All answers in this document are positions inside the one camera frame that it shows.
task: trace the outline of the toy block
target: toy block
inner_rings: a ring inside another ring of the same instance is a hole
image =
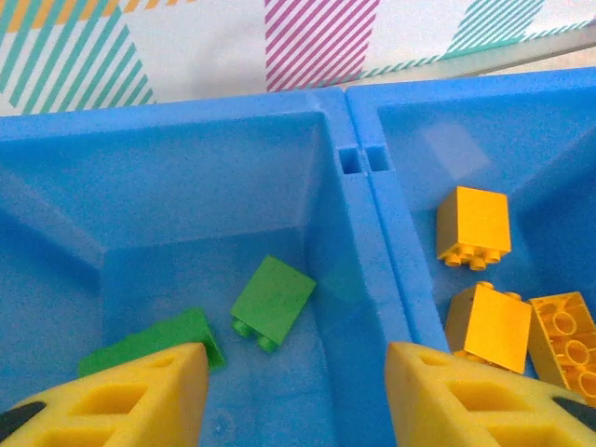
[[[232,307],[232,327],[243,337],[256,332],[261,349],[272,352],[283,343],[316,284],[267,256]]]
[[[196,447],[209,366],[178,345],[56,386],[0,415],[2,447]]]
[[[520,295],[481,281],[452,299],[445,335],[457,357],[523,373],[531,314]]]
[[[541,380],[565,386],[596,406],[596,328],[581,293],[529,300],[530,357]]]
[[[215,343],[205,313],[200,307],[193,307],[176,318],[161,321],[115,345],[92,352],[79,362],[78,375],[84,377],[183,343],[205,345],[212,370],[225,366],[224,355]]]
[[[428,347],[391,343],[386,393],[400,447],[588,447],[577,394]]]
[[[484,270],[511,251],[507,196],[457,186],[437,211],[437,257]]]

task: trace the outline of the green lego brick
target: green lego brick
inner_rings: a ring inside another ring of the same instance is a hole
[[[273,351],[283,343],[317,283],[267,256],[232,307],[232,327],[243,337],[257,332],[259,346]]]
[[[205,345],[211,370],[225,366],[224,355],[215,343],[205,313],[200,307],[193,307],[176,318],[160,321],[115,345],[94,351],[79,362],[78,375],[84,377],[184,343]]]

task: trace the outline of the blue storage tray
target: blue storage tray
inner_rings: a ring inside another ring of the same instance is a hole
[[[318,282],[271,355],[229,314],[267,254]],[[200,305],[228,363],[201,445],[395,445],[411,338],[340,89],[0,119],[0,272],[2,410]]]
[[[447,351],[450,300],[479,280],[523,299],[581,291],[596,316],[596,69],[346,94],[415,342]],[[457,185],[509,198],[513,250],[484,272],[436,258]]]

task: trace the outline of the yellow duplo block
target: yellow duplo block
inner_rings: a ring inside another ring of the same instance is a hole
[[[530,357],[541,380],[596,407],[596,328],[581,293],[533,298]]]
[[[437,211],[437,257],[484,270],[511,251],[507,196],[457,186]]]
[[[2,447],[196,447],[208,389],[202,344],[178,345],[56,386]]]
[[[519,295],[478,282],[452,299],[445,335],[457,357],[523,373],[531,317]]]
[[[553,400],[582,399],[558,386],[408,343],[389,344],[385,381],[400,447],[596,445]]]

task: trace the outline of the striped wall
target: striped wall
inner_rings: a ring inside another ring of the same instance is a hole
[[[267,90],[357,78],[379,0],[265,0]]]
[[[0,0],[0,115],[325,87],[570,32],[596,14],[593,0],[422,5]]]
[[[114,0],[7,0],[0,27],[15,22],[0,29],[0,93],[22,114],[153,99]]]

